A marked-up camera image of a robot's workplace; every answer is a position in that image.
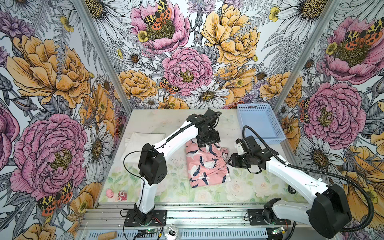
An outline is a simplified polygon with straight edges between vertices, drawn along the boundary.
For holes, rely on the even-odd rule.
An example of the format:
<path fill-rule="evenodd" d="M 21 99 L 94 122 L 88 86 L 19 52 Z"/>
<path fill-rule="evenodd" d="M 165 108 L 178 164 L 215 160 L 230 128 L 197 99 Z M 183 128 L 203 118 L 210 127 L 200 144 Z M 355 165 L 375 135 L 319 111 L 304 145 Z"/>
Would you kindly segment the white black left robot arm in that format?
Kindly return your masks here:
<path fill-rule="evenodd" d="M 140 225 L 148 225 L 154 216 L 156 190 L 168 173 L 167 160 L 194 138 L 203 147 L 220 142 L 219 132 L 215 130 L 218 121 L 214 117 L 186 121 L 164 140 L 143 146 L 139 159 L 139 174 L 143 184 L 134 205 L 136 221 Z"/>

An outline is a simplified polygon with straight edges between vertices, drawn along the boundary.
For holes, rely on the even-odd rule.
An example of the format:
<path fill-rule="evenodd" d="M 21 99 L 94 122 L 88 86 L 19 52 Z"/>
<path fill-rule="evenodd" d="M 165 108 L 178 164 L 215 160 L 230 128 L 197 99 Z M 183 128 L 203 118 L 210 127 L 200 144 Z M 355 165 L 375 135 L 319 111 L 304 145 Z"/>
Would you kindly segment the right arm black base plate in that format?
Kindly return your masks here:
<path fill-rule="evenodd" d="M 291 224 L 290 220 L 278 219 L 277 216 L 268 209 L 249 209 L 243 217 L 251 226 L 274 226 Z"/>

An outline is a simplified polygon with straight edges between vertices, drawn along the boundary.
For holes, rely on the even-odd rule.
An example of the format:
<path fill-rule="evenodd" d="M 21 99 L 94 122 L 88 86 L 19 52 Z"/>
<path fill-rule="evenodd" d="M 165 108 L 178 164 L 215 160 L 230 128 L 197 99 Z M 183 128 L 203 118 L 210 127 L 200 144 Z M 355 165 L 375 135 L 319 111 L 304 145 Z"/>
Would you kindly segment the pink patterned garment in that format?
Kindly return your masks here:
<path fill-rule="evenodd" d="M 192 188 L 213 186 L 231 180 L 227 166 L 229 151 L 219 143 L 199 147 L 197 140 L 186 143 L 188 179 Z"/>

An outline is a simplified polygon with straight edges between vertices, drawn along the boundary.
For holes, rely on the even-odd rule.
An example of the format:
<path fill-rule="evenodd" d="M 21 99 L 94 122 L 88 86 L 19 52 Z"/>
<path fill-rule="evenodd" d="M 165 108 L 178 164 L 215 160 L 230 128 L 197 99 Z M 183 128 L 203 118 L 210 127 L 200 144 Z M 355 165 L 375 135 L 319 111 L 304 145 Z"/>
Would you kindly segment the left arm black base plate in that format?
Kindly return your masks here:
<path fill-rule="evenodd" d="M 139 210 L 129 209 L 124 221 L 125 227 L 164 227 L 167 222 L 167 210 L 151 210 L 142 214 Z"/>

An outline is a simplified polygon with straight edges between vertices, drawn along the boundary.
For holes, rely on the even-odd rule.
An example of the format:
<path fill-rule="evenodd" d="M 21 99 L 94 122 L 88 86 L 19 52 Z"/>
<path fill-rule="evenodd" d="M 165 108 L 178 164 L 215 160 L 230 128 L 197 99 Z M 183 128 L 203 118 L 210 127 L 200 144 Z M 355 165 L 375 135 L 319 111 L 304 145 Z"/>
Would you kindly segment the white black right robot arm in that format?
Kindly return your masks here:
<path fill-rule="evenodd" d="M 321 236 L 331 239 L 352 220 L 346 194 L 338 185 L 327 185 L 291 166 L 275 150 L 244 151 L 231 155 L 229 165 L 247 169 L 258 166 L 259 172 L 268 172 L 283 180 L 305 198 L 300 204 L 274 198 L 264 204 L 263 221 L 272 225 L 290 220 L 310 225 Z"/>

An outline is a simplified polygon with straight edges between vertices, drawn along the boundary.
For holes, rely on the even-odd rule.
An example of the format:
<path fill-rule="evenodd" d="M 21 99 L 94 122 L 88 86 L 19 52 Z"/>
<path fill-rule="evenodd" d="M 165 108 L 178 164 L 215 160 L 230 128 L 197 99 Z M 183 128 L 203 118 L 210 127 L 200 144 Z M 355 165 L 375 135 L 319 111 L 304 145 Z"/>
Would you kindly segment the white t-shirt with robot print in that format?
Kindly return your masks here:
<path fill-rule="evenodd" d="M 123 154 L 121 162 L 138 164 L 140 160 L 140 151 L 147 143 L 154 145 L 165 138 L 165 134 L 148 134 L 133 132 L 129 137 L 124 139 Z"/>

